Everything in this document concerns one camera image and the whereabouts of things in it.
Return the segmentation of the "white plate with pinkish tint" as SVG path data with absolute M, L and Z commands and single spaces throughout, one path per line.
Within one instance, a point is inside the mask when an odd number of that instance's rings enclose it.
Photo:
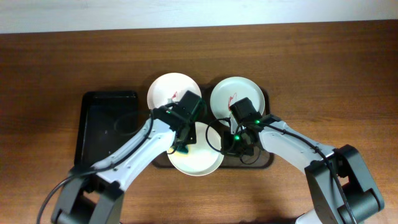
M 154 109 L 167 103 L 178 102 L 186 91 L 201 96 L 198 84 L 189 76 L 182 73 L 166 73 L 149 87 L 147 105 L 149 109 Z

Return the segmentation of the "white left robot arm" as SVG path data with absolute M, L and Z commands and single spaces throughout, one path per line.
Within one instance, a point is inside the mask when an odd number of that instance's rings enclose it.
M 187 91 L 180 101 L 150 111 L 142 128 L 110 156 L 85 170 L 73 169 L 61 191 L 52 223 L 119 223 L 124 193 L 161 153 L 195 142 L 195 122 L 205 104 Z

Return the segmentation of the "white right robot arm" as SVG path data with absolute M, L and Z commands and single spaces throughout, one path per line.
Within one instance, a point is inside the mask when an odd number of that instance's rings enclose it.
M 294 223 L 362 223 L 384 209 L 381 192 L 355 147 L 346 144 L 336 148 L 316 142 L 277 116 L 263 116 L 249 98 L 229 109 L 237 125 L 223 141 L 224 154 L 239 156 L 245 149 L 258 147 L 306 176 L 313 208 Z

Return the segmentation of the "pale green plate front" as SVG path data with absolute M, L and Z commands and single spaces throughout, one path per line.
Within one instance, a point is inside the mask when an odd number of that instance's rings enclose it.
M 167 156 L 172 165 L 180 172 L 191 176 L 204 176 L 219 168 L 224 155 L 208 145 L 205 136 L 207 124 L 196 122 L 195 127 L 197 142 L 186 146 L 188 152 L 175 151 Z

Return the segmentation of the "green and yellow sponge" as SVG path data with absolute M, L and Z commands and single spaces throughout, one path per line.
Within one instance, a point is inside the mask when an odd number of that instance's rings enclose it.
M 167 154 L 175 154 L 177 152 L 182 154 L 188 154 L 189 148 L 187 145 L 178 144 L 178 145 L 173 145 L 168 150 L 166 150 Z

